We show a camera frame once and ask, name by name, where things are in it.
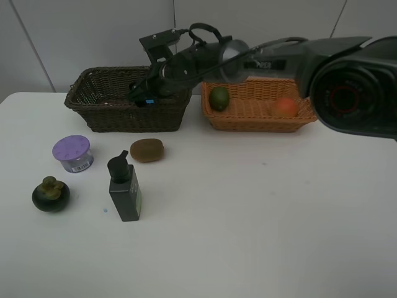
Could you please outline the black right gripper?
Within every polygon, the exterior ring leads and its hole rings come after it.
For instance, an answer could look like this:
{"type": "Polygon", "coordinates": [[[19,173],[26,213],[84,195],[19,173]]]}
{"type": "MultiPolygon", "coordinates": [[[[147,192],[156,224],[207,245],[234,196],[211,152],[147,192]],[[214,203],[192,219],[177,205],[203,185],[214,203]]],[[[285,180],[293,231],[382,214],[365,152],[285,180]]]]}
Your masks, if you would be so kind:
{"type": "Polygon", "coordinates": [[[168,46],[150,45],[145,48],[151,70],[146,79],[129,84],[128,100],[137,107],[156,104],[160,99],[184,89],[191,89],[202,81],[222,81],[220,69],[221,43],[197,43],[175,55],[168,46]]]}

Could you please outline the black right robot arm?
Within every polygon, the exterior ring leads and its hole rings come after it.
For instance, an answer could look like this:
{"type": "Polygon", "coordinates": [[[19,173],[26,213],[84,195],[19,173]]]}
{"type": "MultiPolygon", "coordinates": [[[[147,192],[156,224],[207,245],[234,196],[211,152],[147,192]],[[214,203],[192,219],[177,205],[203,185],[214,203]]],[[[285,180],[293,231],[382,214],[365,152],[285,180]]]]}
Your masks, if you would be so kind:
{"type": "Polygon", "coordinates": [[[250,76],[292,79],[317,118],[341,133],[396,138],[396,37],[307,40],[289,37],[249,47],[242,40],[198,41],[130,85],[140,105],[203,81],[237,84],[250,76]]]}

